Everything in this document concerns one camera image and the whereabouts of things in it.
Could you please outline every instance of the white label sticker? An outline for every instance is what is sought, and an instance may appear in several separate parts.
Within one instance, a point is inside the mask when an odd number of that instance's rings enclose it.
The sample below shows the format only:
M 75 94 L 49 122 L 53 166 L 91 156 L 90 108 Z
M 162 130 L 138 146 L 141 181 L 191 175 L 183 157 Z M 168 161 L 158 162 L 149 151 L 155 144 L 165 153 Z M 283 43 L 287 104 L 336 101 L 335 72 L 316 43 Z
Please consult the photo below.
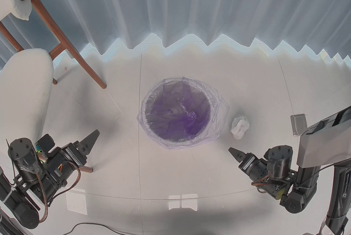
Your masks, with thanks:
M 71 158 L 73 159 L 73 161 L 76 162 L 76 164 L 77 164 L 78 166 L 80 166 L 81 163 L 80 163 L 80 162 L 77 160 L 77 158 L 73 155 L 72 151 L 69 150 L 68 148 L 66 148 L 66 151 L 67 151 L 67 153 L 71 156 Z
M 245 164 L 245 166 L 243 167 L 243 170 L 246 170 L 249 166 L 250 166 L 250 164 L 253 162 L 253 160 L 255 160 L 255 156 L 252 156 L 251 158 L 250 158 L 250 160 Z

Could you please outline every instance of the floor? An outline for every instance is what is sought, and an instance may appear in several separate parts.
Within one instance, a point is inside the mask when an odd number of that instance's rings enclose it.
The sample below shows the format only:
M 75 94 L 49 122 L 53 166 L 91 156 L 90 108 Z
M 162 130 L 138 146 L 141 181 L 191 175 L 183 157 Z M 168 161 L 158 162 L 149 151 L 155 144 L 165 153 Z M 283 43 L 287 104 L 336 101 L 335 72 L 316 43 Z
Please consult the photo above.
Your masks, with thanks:
M 48 219 L 33 234 L 47 234 L 50 228 L 60 235 L 79 222 L 145 235 L 317 233 L 329 206 L 332 168 L 321 172 L 318 192 L 305 211 L 290 214 L 250 185 L 228 148 L 263 156 L 270 147 L 288 144 L 296 162 L 298 138 L 290 116 L 305 113 L 311 125 L 351 105 L 351 69 L 308 47 L 297 53 L 282 43 L 271 51 L 255 42 L 246 48 L 223 36 L 207 47 L 189 36 L 165 49 L 151 35 L 134 50 L 118 41 L 104 56 L 88 48 L 85 59 L 107 82 L 105 90 L 74 60 L 61 56 L 43 133 L 59 146 L 95 129 L 101 134 L 88 156 L 94 172 L 83 173 L 73 194 L 53 202 Z M 136 117 L 148 90 L 174 76 L 212 85 L 229 104 L 217 140 L 167 150 L 139 127 Z M 239 114 L 248 117 L 250 129 L 237 141 L 230 124 Z M 72 234 L 112 233 L 81 225 Z

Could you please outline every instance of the purple trash bag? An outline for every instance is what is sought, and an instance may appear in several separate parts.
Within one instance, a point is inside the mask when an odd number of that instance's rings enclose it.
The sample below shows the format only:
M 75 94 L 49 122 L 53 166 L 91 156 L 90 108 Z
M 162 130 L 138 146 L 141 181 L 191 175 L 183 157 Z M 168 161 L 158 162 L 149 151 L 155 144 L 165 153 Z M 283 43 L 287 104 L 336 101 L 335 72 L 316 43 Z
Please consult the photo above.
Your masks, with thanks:
M 212 86 L 186 77 L 164 79 L 141 103 L 138 122 L 168 149 L 181 149 L 219 136 L 228 104 Z

